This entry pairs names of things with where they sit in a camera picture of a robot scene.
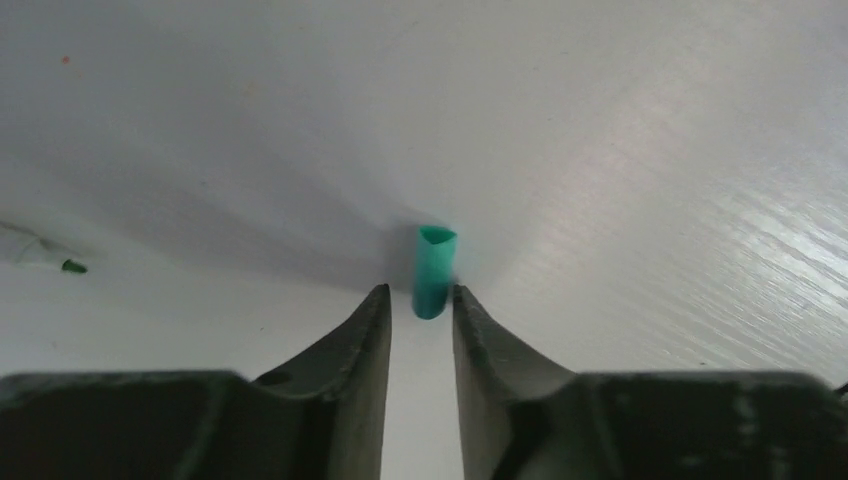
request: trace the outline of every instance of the teal straw piece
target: teal straw piece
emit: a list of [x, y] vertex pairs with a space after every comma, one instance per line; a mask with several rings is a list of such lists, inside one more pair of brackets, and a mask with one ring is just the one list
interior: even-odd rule
[[435, 226], [418, 229], [412, 289], [412, 309], [418, 318], [431, 320], [445, 310], [453, 283], [456, 242], [457, 235], [450, 229]]

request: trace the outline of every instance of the small green cap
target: small green cap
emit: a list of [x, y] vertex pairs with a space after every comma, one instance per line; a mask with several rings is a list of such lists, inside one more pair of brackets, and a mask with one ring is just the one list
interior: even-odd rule
[[88, 268], [86, 268], [86, 266], [81, 263], [77, 263], [73, 260], [67, 260], [65, 261], [65, 263], [62, 264], [62, 271], [82, 275], [83, 273], [88, 271]]

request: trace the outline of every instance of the green tube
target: green tube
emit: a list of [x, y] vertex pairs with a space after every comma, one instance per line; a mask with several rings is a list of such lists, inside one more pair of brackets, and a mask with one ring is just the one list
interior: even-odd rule
[[447, 228], [423, 226], [418, 229], [412, 289], [412, 309], [418, 318], [431, 320], [444, 311], [453, 282], [456, 242], [456, 233]]
[[75, 262], [73, 260], [65, 260], [65, 263], [62, 264], [62, 271], [82, 275], [83, 273], [88, 271], [88, 268], [85, 265]]

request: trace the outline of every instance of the green object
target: green object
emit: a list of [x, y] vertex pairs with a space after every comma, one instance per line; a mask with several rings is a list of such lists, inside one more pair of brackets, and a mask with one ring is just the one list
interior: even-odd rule
[[88, 268], [86, 268], [85, 265], [77, 263], [73, 260], [66, 260], [65, 263], [62, 264], [62, 271], [82, 275], [83, 273], [88, 271]]
[[430, 320], [444, 311], [453, 283], [456, 242], [457, 235], [450, 229], [434, 226], [418, 229], [412, 289], [412, 309], [418, 318]]

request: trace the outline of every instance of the white surface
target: white surface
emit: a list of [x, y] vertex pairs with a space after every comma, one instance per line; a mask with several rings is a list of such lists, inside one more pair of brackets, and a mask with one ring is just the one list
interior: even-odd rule
[[[409, 227], [576, 369], [848, 378], [848, 3], [7, 1], [0, 369], [256, 375]], [[396, 294], [383, 471], [459, 478], [448, 319]]]

